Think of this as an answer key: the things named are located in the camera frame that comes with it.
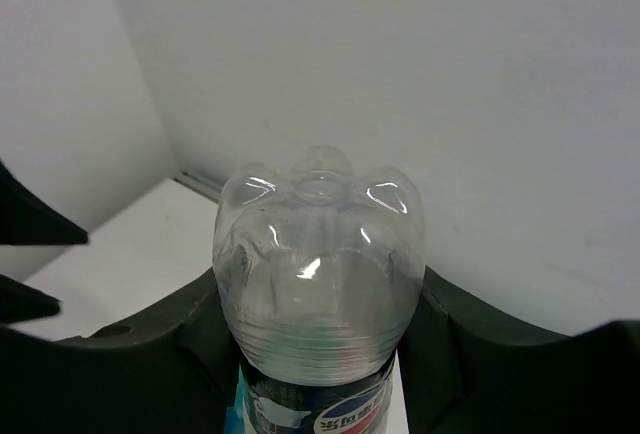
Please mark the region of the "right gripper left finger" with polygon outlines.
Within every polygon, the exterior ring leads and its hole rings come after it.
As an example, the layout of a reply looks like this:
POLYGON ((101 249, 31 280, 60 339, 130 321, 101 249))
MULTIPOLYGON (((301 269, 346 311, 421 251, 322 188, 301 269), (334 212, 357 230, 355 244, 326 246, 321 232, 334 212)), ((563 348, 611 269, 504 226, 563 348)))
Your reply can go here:
POLYGON ((1 329, 4 433, 221 433, 238 349, 207 270, 90 337, 1 329))

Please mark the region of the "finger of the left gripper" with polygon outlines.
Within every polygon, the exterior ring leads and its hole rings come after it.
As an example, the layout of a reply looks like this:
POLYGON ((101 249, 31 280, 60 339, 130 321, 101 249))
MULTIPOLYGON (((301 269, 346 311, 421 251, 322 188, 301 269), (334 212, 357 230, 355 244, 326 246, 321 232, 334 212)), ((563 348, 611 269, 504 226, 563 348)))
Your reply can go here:
POLYGON ((42 291, 1 275, 0 318, 2 324, 14 324, 56 316, 60 301, 42 291))
POLYGON ((89 235, 24 187, 1 164, 2 245, 86 245, 89 235))

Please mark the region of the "black label clear bottle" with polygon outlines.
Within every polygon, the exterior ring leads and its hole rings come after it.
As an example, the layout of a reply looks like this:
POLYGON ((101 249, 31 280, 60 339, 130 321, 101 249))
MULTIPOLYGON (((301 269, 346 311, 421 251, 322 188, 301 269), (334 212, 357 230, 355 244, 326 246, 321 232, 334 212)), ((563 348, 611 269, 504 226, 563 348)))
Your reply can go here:
POLYGON ((333 147, 223 187, 212 268, 240 352, 248 433, 382 433, 425 271, 423 203, 399 169, 333 147))

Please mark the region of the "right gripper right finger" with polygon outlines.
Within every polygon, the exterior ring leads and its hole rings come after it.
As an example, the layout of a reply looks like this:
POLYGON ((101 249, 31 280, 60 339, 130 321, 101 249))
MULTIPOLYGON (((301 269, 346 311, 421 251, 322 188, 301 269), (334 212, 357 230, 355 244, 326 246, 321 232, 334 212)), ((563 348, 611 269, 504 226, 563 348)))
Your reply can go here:
POLYGON ((412 433, 636 433, 639 323, 567 336, 426 269, 399 345, 412 433))

